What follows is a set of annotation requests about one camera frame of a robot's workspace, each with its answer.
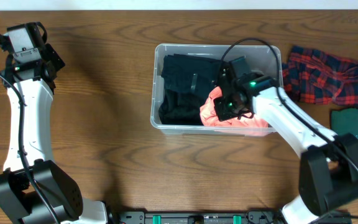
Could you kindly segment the dark garment with tape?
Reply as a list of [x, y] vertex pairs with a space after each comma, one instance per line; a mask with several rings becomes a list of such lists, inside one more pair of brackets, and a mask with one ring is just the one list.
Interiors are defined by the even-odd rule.
[[228, 66], [218, 59], [191, 55], [166, 55], [161, 77], [164, 89], [176, 94], [193, 95], [206, 101], [218, 83], [219, 70]]

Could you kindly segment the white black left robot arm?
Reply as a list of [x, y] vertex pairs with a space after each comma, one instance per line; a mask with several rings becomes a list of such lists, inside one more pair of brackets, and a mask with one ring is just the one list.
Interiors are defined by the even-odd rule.
[[11, 104], [11, 133], [0, 174], [0, 208], [12, 223], [107, 223], [104, 202], [84, 198], [54, 161], [50, 109], [54, 79], [64, 67], [50, 44], [22, 46], [0, 79]]

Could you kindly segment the red plaid flannel shirt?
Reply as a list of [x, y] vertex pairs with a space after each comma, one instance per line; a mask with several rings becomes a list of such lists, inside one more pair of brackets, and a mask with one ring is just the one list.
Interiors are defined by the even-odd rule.
[[282, 68], [284, 89], [295, 101], [358, 107], [358, 60], [294, 46]]

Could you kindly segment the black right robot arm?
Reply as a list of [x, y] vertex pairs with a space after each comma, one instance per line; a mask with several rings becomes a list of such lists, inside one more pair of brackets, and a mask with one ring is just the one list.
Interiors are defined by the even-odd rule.
[[300, 158], [299, 195], [284, 205], [275, 223], [319, 223], [353, 218], [338, 208], [358, 199], [358, 140], [338, 135], [307, 115], [277, 80], [261, 73], [224, 68], [215, 101], [218, 118], [258, 116]]

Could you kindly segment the pink garment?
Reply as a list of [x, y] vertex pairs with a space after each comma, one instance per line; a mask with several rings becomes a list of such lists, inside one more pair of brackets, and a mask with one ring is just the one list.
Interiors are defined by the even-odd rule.
[[241, 119], [231, 118], [226, 121], [220, 121], [214, 109], [214, 101], [216, 98], [221, 97], [222, 91], [220, 87], [214, 88], [208, 95], [205, 104], [200, 107], [200, 118], [204, 126], [215, 126], [215, 127], [234, 127], [234, 128], [267, 128], [268, 122], [254, 116], [252, 119], [244, 118]]

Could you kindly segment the black jeans with zipper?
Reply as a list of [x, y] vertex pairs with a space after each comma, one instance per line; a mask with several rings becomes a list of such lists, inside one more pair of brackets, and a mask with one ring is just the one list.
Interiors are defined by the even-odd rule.
[[158, 115], [162, 124], [202, 126], [200, 107], [204, 103], [196, 95], [165, 90]]

